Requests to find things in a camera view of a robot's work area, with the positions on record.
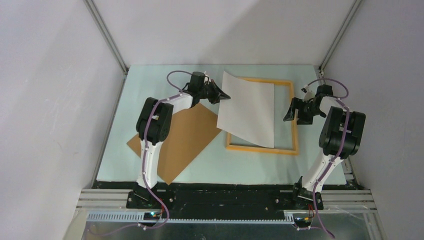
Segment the brown cardboard backing board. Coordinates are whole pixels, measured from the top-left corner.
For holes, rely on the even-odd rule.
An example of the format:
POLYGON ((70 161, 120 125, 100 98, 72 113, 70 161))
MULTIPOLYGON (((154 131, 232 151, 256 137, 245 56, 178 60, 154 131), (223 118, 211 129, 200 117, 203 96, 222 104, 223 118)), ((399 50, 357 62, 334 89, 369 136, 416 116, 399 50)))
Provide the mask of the brown cardboard backing board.
POLYGON ((218 115, 200 103, 174 114, 169 134, 154 154, 158 157, 157 177, 148 181, 149 187, 152 188, 158 179, 171 184, 221 132, 217 120, 218 115))

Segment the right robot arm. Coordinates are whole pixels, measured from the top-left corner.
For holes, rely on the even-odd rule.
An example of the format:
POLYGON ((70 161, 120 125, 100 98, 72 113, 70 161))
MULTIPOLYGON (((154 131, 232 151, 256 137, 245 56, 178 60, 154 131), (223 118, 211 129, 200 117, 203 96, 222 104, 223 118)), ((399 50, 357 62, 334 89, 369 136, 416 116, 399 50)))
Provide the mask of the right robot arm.
POLYGON ((315 116, 325 119, 318 139, 320 151, 306 175, 293 185, 291 204, 304 209, 316 203, 325 181, 343 160, 355 155, 361 144, 366 115, 352 111, 340 97, 333 94, 332 86, 323 84, 311 91, 302 88, 304 98, 294 97, 283 121, 297 125, 312 125, 315 116))

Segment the printed photo with white border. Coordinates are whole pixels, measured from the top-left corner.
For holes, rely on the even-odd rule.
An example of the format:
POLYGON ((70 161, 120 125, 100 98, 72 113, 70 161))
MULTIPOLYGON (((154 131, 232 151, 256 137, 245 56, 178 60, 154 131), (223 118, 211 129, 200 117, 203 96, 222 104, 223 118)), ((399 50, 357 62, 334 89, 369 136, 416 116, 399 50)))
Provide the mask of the printed photo with white border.
POLYGON ((230 99, 219 103, 217 127, 254 145, 274 148, 274 85, 244 80, 225 71, 222 90, 230 99))

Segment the wooden picture frame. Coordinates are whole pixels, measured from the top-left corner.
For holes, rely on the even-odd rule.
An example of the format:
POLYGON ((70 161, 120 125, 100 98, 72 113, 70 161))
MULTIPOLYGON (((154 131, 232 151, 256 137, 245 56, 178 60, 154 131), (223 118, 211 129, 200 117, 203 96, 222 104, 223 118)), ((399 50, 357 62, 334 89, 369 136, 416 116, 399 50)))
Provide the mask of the wooden picture frame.
MULTIPOLYGON (((255 77, 241 77, 242 80, 254 82, 254 83, 263 83, 263 84, 274 84, 276 86, 285 86, 288 88, 289 100, 295 96, 294 84, 292 81, 287 79, 270 79, 270 78, 255 78, 255 77)), ((299 154, 299 135, 298 135, 298 126, 297 123, 292 120, 291 124, 291 140, 292 140, 292 149, 279 149, 279 148, 266 148, 261 146, 247 146, 247 145, 236 145, 231 144, 232 135, 227 132, 225 140, 225 148, 231 151, 243 151, 243 152, 253 152, 253 153, 266 153, 266 154, 277 154, 277 155, 289 155, 297 156, 299 154)))

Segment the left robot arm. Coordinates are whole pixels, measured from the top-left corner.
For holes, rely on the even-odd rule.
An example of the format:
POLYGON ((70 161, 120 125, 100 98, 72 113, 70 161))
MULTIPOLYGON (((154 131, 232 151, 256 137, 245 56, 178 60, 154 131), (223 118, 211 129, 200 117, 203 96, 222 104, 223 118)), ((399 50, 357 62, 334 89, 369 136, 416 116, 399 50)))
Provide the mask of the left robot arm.
POLYGON ((160 150, 169 135, 173 115, 195 107, 200 100, 206 99, 215 105, 231 99, 212 78, 200 71, 173 70, 167 74, 166 81, 178 93, 164 99, 147 98, 136 123, 141 146, 141 167, 136 182, 145 189, 138 201, 145 208, 153 208, 158 202, 158 194, 152 188, 158 183, 160 150), (173 84, 170 76, 176 73, 190 75, 189 82, 183 87, 173 84))

